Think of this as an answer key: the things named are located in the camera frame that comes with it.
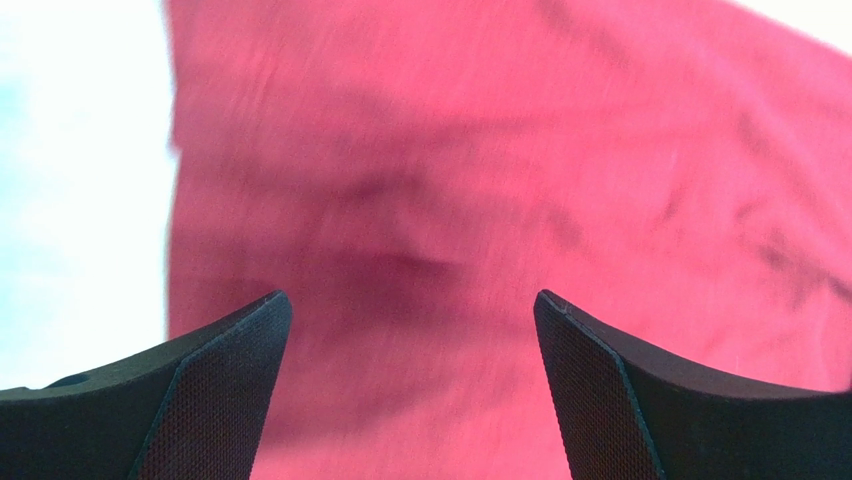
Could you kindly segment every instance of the red fabric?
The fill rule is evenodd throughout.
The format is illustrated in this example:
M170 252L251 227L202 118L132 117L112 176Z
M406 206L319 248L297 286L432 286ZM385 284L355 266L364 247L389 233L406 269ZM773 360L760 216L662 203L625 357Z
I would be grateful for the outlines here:
M566 478L542 288L726 371L849 385L848 58L708 0L171 21L171 334L294 303L255 478Z

